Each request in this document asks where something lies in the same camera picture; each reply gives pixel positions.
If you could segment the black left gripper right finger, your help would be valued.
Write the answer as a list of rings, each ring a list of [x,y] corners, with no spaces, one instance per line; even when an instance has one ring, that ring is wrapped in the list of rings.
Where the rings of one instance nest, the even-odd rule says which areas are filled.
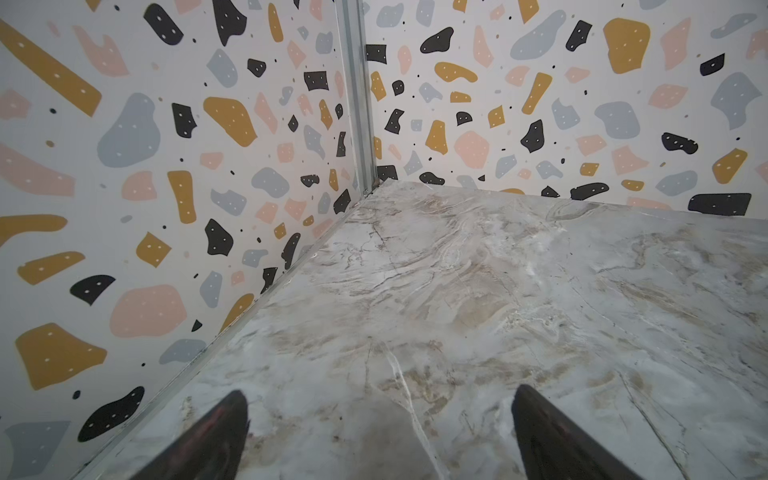
[[[517,388],[511,413],[529,479],[639,477],[532,386]]]

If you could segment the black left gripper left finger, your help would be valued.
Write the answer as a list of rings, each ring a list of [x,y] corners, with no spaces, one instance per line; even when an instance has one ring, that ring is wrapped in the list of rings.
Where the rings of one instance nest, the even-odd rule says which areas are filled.
[[[235,479],[248,427],[247,399],[233,390],[132,479]]]

